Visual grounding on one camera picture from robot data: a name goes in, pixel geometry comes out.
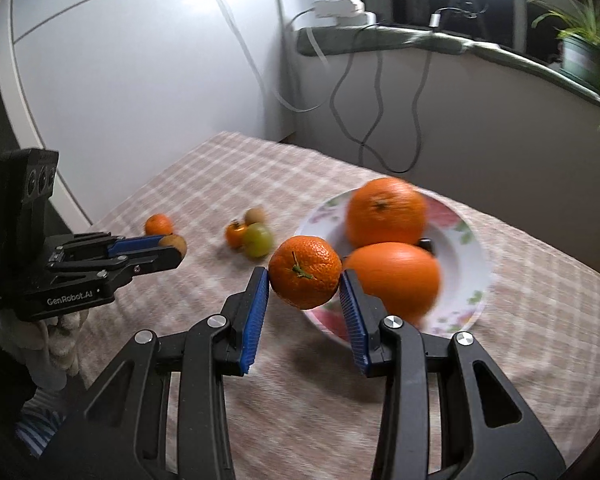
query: window sill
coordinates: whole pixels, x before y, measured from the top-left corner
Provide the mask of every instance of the window sill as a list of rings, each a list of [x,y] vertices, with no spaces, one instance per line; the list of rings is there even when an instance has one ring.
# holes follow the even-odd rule
[[[451,54],[454,56],[469,52],[487,61],[508,66],[545,79],[600,107],[600,96],[597,93],[546,66],[527,59],[526,57],[519,56],[513,52],[501,49],[494,43],[467,40],[465,38],[442,33],[432,35],[428,30],[422,31],[410,28],[376,27],[362,30],[356,36],[356,44],[353,45],[354,36],[359,30],[360,27],[312,28],[315,39],[325,56],[336,56],[337,54],[349,54],[351,52],[400,50],[411,47],[432,50],[434,52],[440,52],[441,54]],[[309,42],[305,28],[298,32],[297,50],[302,56],[313,57],[317,55]]]

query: gloved hand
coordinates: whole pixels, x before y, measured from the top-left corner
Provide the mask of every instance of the gloved hand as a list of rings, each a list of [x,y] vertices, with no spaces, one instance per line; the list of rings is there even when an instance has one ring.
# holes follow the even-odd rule
[[[88,314],[81,310],[28,323],[19,320],[13,310],[0,310],[0,347],[26,365],[39,388],[62,390],[66,374],[78,373],[75,344]]]

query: metal screw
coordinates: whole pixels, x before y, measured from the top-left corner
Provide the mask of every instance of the metal screw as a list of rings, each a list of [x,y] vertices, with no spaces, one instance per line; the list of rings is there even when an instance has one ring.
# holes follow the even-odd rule
[[[134,336],[136,343],[140,343],[141,345],[148,343],[153,338],[154,335],[151,333],[150,330],[141,330]]]
[[[404,325],[404,321],[398,316],[387,316],[382,321],[384,322],[384,326],[389,328],[400,328]]]
[[[468,332],[460,332],[456,334],[456,341],[458,341],[462,346],[469,346],[474,343],[474,336]]]
[[[226,325],[226,318],[221,314],[216,314],[215,316],[211,316],[206,320],[206,324],[208,324],[211,328],[220,328],[221,326]]]

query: white plate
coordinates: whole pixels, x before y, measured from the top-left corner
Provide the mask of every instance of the white plate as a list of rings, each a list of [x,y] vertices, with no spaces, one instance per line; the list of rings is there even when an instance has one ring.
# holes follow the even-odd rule
[[[344,219],[349,199],[355,190],[327,200],[302,222],[296,235],[317,236],[327,240],[342,256],[353,247],[345,236]],[[436,304],[425,316],[420,330],[451,338],[461,330],[469,330],[484,309],[484,293],[490,285],[490,266],[480,242],[462,217],[426,190],[420,190],[427,201],[427,229],[442,271],[442,288]],[[328,337],[347,342],[347,329],[338,295],[304,314]]]

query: tablecloth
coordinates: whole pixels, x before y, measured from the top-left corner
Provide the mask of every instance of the tablecloth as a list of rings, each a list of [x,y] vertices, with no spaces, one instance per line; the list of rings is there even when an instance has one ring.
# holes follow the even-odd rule
[[[189,244],[176,270],[136,278],[91,311],[79,343],[93,383],[133,334],[188,330],[244,290],[254,263],[224,243],[224,227],[262,205],[277,242],[323,200],[378,174],[288,144],[223,133],[155,177],[99,221],[142,234],[167,213]],[[600,427],[600,275],[541,241],[440,197],[477,233],[493,266],[484,313],[472,332],[571,463]],[[168,465],[175,468],[176,396],[170,393]],[[359,375],[350,351],[328,340],[272,293],[255,364],[225,381],[239,479],[368,479],[384,380]],[[431,467],[440,461],[440,412],[430,386]]]

